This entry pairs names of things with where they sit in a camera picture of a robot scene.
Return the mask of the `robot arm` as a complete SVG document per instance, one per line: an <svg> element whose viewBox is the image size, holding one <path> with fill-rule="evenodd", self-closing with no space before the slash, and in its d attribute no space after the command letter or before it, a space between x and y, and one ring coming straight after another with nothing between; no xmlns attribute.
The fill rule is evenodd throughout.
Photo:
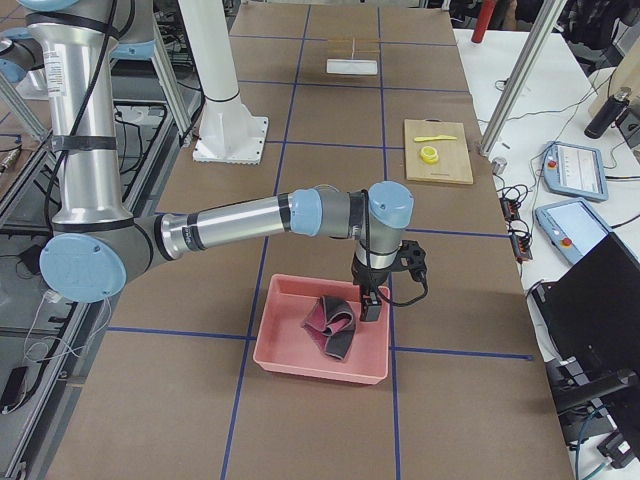
<svg viewBox="0 0 640 480"><path fill-rule="evenodd" d="M120 45L154 41L148 1L28 1L52 120L60 210L39 260L48 286L79 303L105 300L150 268L189 252L282 232L357 242L352 275L361 319L374 321L393 272L426 280L425 253L404 238L414 199L402 184L330 188L240 202L188 215L135 218L123 204L109 58Z"/></svg>

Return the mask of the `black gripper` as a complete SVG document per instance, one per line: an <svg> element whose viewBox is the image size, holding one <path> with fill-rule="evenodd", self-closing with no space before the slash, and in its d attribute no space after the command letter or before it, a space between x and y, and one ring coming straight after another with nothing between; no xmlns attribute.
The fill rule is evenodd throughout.
<svg viewBox="0 0 640 480"><path fill-rule="evenodd" d="M376 289L388 280L391 272L391 267L375 269L361 262L356 256L353 257L351 274L353 284L360 286L361 322L376 322L379 319L382 300Z"/></svg>

